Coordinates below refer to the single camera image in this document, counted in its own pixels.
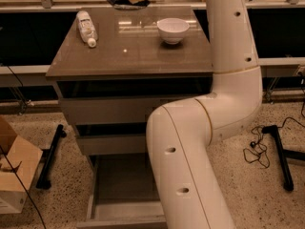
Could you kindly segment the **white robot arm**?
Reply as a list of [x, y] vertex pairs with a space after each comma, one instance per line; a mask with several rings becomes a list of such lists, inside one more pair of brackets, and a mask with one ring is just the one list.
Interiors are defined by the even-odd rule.
[[244, 0], [206, 0], [212, 47], [209, 94], [155, 109], [146, 140], [168, 229], [236, 229], [207, 155], [254, 120], [262, 79]]

